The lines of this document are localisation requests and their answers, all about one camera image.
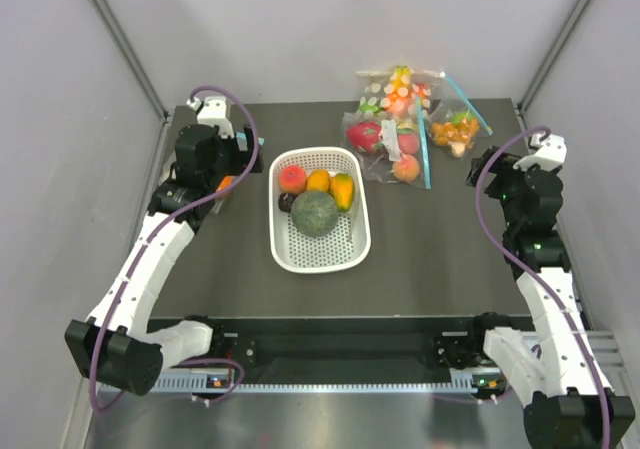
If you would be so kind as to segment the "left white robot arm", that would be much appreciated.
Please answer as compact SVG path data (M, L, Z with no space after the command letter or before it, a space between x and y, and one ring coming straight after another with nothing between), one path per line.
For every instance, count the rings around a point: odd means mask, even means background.
M166 369L192 358L209 366L224 359L227 343L205 317L155 332L148 323L172 268L216 200L261 170L260 143L251 126L245 126L243 142L223 137L219 126L191 124L179 131L131 253L100 303L65 331L90 389L103 384L145 395Z

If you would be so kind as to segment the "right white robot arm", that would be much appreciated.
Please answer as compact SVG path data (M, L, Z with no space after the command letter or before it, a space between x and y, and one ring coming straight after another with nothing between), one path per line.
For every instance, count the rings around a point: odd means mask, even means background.
M527 303L538 348L507 317L483 315L466 349L474 362L494 362L506 377L531 447L614 448L636 412L630 397L616 395L588 340L556 229L563 205L558 173L540 162L523 168L518 156L495 147L473 160L467 183L500 203L506 229L496 245Z

